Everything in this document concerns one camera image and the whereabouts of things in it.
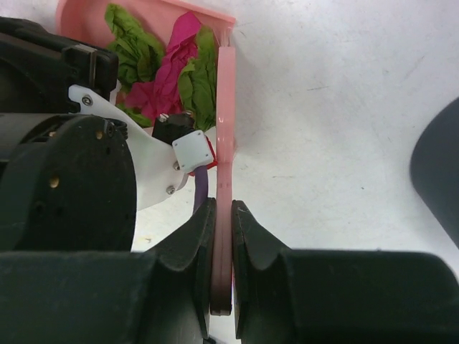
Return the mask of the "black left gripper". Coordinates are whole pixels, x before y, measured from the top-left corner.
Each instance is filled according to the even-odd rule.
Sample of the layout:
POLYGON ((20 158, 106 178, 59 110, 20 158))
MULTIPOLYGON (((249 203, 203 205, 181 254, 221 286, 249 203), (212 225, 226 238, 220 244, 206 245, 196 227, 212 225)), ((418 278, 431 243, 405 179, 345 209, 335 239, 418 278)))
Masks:
POLYGON ((104 99, 117 83, 118 57, 93 45, 49 33, 26 19, 1 18, 1 111, 77 113, 73 85, 104 99))

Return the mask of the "pink plastic dustpan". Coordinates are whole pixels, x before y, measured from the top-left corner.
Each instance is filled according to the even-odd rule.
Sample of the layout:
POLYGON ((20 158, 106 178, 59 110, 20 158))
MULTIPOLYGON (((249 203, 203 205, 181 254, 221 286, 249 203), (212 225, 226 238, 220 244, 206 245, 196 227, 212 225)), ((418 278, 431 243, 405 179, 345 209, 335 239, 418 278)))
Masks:
POLYGON ((235 18, 185 1, 59 1, 57 31, 118 56, 116 100, 143 128, 161 113, 217 121, 218 54, 235 18))

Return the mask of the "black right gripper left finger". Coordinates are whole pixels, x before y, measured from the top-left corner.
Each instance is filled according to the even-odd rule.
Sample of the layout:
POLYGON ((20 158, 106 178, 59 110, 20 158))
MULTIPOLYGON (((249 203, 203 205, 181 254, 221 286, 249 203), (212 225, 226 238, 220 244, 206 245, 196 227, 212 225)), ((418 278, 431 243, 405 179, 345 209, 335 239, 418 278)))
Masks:
POLYGON ((216 201, 146 252, 1 255, 3 343, 201 343, 216 201))

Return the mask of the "pink hand brush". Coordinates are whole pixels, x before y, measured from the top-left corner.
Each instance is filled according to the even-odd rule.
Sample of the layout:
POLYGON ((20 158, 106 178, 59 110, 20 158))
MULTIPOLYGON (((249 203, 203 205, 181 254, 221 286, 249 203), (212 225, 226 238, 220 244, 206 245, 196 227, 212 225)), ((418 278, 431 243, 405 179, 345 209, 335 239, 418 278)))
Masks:
POLYGON ((236 50, 232 30, 219 41, 216 92, 216 218, 212 253, 210 312, 227 316, 232 311, 232 164, 235 154, 236 50))

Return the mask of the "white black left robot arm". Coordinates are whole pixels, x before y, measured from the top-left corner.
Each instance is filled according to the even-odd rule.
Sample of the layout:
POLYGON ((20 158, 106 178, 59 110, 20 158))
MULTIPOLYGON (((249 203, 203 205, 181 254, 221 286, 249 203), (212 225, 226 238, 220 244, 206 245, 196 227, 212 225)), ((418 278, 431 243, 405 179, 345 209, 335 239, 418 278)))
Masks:
POLYGON ((1 19, 1 250, 128 251, 136 178, 127 125, 68 94, 107 100, 118 59, 106 49, 1 19))

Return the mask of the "green and pink paper scrap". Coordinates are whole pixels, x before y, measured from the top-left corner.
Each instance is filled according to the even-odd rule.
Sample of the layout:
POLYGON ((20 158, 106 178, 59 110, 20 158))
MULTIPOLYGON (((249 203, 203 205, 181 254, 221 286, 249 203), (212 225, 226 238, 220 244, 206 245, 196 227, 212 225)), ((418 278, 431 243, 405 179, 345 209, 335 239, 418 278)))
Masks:
POLYGON ((188 110, 195 128, 207 131, 216 125, 216 90, 214 32, 189 11, 175 21, 154 80, 134 83, 125 105, 150 120, 188 110))

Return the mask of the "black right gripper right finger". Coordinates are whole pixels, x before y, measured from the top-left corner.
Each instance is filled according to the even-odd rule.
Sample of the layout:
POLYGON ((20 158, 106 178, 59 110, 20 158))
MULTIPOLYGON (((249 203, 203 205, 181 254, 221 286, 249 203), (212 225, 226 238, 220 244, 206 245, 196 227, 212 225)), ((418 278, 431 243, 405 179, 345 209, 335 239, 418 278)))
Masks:
POLYGON ((232 204, 243 343, 456 343, 458 281, 422 252, 291 249, 232 204))

